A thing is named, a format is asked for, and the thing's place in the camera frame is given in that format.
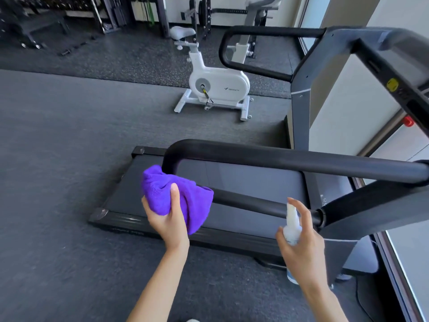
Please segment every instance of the yellow sticker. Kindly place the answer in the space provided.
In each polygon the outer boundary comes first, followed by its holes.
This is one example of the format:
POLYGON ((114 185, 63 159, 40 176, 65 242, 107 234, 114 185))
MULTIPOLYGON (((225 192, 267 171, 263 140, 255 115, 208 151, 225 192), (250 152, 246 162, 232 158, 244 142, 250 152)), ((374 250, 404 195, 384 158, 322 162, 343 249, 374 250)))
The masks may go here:
POLYGON ((387 89, 392 93, 394 92, 396 89, 398 89, 399 86, 399 82, 398 80, 396 80, 395 78, 391 78, 388 82, 387 82, 387 89))

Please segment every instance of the exercise bike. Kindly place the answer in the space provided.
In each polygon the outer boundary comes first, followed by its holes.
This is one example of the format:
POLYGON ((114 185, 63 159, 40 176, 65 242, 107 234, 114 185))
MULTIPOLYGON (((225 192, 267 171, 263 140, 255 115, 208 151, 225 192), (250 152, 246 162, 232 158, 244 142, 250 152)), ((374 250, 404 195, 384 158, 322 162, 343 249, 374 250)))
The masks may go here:
MULTIPOLYGON (((278 10, 280 2, 281 0, 248 0, 244 25, 254 26, 260 23, 268 10, 278 10)), ((175 26, 170 29, 170 36, 177 49, 182 50, 184 46, 189 48, 188 62, 192 63, 193 67, 189 77, 189 88, 180 98, 174 111, 180 113, 186 103, 191 103, 204 105, 205 110, 213 106, 238 109, 241 111, 240 120, 251 119, 249 103, 253 98, 248 96, 250 91, 248 77, 238 70, 206 67, 198 50, 198 42, 186 41, 186 37, 195 36, 195 33, 193 28, 175 26)), ((233 50, 232 61, 243 64, 248 55, 253 55, 253 51, 249 51, 250 44, 254 47, 255 41, 250 40, 249 35, 243 35, 235 46, 228 46, 233 50)))

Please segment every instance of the forearm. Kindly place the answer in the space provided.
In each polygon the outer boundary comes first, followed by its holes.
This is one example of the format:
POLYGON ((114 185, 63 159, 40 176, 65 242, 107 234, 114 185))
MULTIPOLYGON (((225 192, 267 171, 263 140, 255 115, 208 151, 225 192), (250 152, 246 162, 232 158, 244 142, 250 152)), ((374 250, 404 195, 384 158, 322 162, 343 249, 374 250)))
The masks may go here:
POLYGON ((303 292, 317 322, 348 322, 338 298, 328 286, 303 292))
POLYGON ((166 251, 127 322, 167 321, 179 285, 187 248, 166 251))

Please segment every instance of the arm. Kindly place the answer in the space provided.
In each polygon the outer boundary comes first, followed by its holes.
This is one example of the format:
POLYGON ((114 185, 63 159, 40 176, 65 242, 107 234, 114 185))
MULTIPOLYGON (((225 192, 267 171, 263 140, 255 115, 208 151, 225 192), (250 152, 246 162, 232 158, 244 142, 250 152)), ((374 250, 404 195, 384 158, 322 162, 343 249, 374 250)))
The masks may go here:
POLYGON ((171 212, 154 213, 143 197, 142 203, 151 226, 161 235, 166 252, 147 283, 127 322, 165 322, 170 313, 189 249, 189 239, 180 209, 179 189, 171 186, 171 212))
POLYGON ((311 213, 305 205, 292 198, 288 202, 301 214, 303 231, 295 246, 286 242, 282 227, 275 235, 286 266, 300 285, 317 322, 348 322, 328 287, 324 239, 313 229, 311 213))

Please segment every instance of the white stripe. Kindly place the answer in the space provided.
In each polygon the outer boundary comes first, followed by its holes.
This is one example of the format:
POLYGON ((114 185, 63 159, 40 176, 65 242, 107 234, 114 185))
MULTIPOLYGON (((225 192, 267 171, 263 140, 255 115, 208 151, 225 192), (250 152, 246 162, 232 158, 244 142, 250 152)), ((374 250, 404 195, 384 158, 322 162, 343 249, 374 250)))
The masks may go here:
POLYGON ((301 91, 294 91, 293 93, 290 93, 291 95, 294 95, 294 94, 296 94, 296 93, 305 93, 306 91, 310 91, 311 90, 311 88, 309 88, 309 89, 306 89, 306 90, 301 90, 301 91))
POLYGON ((354 239, 331 239, 331 238, 324 238, 324 240, 328 240, 331 242, 358 242, 359 241, 354 239))

